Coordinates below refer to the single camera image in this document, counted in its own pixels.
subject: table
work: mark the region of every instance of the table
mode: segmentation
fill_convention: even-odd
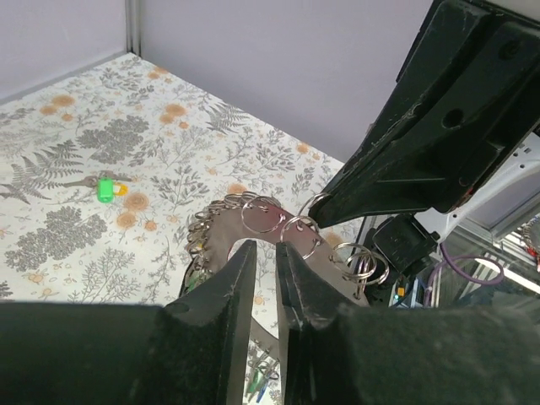
[[[342,166],[133,54],[0,106],[0,128],[0,300],[165,305],[190,215],[244,190],[296,212]],[[127,195],[63,185],[103,170],[132,177]],[[253,316],[277,335],[273,246],[257,256]],[[281,403],[278,381],[261,403]]]

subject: bunch of keys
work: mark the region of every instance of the bunch of keys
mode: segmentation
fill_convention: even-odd
[[[276,372],[279,362],[274,360],[269,364],[266,361],[268,357],[268,353],[264,352],[248,363],[251,367],[251,373],[249,374],[246,388],[246,397],[248,401],[251,401],[253,397],[257,395],[256,403],[259,403],[267,389],[268,382],[279,378],[278,373]]]
[[[115,175],[112,171],[104,170],[101,175],[88,175],[81,181],[73,181],[64,183],[64,187],[84,186],[97,190],[98,201],[101,203],[111,203],[115,196],[125,196],[127,194],[127,186],[119,181],[132,181],[129,177]]]

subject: floral pattern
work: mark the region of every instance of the floral pattern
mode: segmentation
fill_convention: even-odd
[[[134,55],[0,106],[0,141],[0,300],[165,305],[194,213],[245,190],[297,212],[342,166]],[[68,184],[103,170],[132,178],[126,196]],[[322,234],[336,245],[357,228]],[[258,246],[253,316],[277,335],[274,247]]]

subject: black device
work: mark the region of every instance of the black device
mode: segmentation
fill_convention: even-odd
[[[534,21],[435,1],[377,122],[310,216],[326,227],[397,213],[373,243],[395,274],[416,272],[435,238],[411,213],[463,204],[537,126],[539,61]],[[248,241],[165,308],[0,305],[0,401],[240,404],[255,266]],[[515,312],[351,306],[288,244],[277,280],[287,405],[540,397],[538,335]]]

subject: yellow object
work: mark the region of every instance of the yellow object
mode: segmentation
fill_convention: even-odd
[[[125,184],[115,183],[115,186],[120,187],[120,190],[114,192],[115,196],[121,197],[127,194],[127,186]]]

